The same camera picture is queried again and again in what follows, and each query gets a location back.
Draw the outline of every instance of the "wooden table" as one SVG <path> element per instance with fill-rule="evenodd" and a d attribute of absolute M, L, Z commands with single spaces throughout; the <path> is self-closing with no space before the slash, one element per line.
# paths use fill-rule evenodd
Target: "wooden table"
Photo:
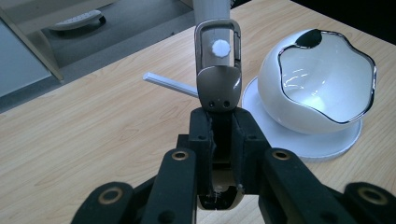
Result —
<path fill-rule="evenodd" d="M 244 88 L 281 38 L 319 28 L 370 55 L 375 103 L 358 142 L 340 158 L 308 163 L 343 191 L 366 181 L 396 194 L 396 47 L 287 0 L 253 0 L 232 11 L 242 28 Z M 142 80 L 147 71 L 195 85 L 193 28 L 0 115 L 0 222 L 69 223 L 95 188 L 137 186 L 156 175 L 199 101 Z M 263 223 L 257 198 L 199 223 Z"/>

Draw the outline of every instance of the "white saucer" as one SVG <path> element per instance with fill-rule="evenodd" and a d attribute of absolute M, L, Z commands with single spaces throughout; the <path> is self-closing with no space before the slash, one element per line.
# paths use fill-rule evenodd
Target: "white saucer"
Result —
<path fill-rule="evenodd" d="M 304 134 L 287 129 L 273 120 L 265 111 L 258 89 L 257 77 L 247 85 L 242 97 L 242 108 L 248 110 L 271 147 L 294 152 L 303 161 L 327 161 L 346 153 L 361 134 L 362 121 L 337 133 Z"/>

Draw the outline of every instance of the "white straw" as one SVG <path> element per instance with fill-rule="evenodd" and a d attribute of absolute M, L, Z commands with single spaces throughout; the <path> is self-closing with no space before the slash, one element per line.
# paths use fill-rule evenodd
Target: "white straw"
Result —
<path fill-rule="evenodd" d="M 198 98 L 198 92 L 196 88 L 178 81 L 174 81 L 168 77 L 162 77 L 154 73 L 147 72 L 145 75 L 143 75 L 143 80 Z"/>

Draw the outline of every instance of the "white bowl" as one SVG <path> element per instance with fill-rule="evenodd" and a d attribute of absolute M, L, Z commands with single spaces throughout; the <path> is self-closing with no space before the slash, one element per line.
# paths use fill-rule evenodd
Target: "white bowl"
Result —
<path fill-rule="evenodd" d="M 299 133 L 333 133 L 362 118 L 374 101 L 375 62 L 341 34 L 304 30 L 266 56 L 258 89 L 268 114 Z"/>

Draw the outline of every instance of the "metal clip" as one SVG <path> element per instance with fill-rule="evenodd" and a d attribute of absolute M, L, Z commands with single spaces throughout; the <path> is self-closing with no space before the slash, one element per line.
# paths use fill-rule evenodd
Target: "metal clip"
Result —
<path fill-rule="evenodd" d="M 213 65 L 204 68 L 202 33 L 210 29 L 233 30 L 233 66 Z M 242 90 L 241 29 L 236 21 L 204 21 L 195 28 L 197 90 L 202 108 L 210 112 L 231 111 L 238 105 Z"/>

